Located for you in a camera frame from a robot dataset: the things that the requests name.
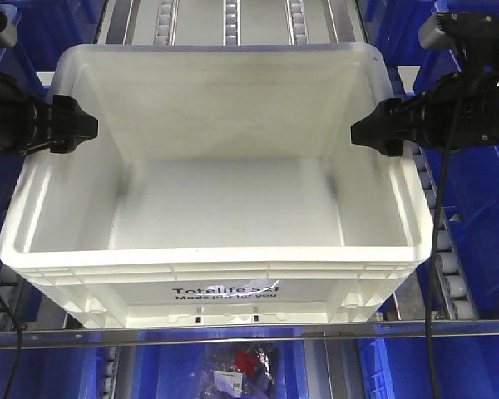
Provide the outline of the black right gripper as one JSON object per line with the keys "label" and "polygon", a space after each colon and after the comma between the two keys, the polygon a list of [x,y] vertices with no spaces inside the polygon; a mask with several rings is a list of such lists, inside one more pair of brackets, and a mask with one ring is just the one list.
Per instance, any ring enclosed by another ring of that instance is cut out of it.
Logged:
{"label": "black right gripper", "polygon": [[[351,142],[374,145],[387,157],[402,156],[402,126],[398,107],[402,100],[390,98],[351,125]],[[499,145],[499,73],[466,79],[462,74],[442,77],[425,91],[401,105],[406,138],[430,150],[464,150]]]}

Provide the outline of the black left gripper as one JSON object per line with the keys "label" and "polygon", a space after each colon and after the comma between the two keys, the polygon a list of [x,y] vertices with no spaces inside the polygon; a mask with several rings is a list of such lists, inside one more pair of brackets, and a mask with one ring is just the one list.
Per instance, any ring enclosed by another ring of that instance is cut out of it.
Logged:
{"label": "black left gripper", "polygon": [[49,146],[52,134],[66,137],[52,143],[53,154],[69,154],[86,141],[97,138],[98,120],[86,113],[70,96],[54,95],[51,106],[29,95],[15,78],[0,72],[0,155],[27,155]]}

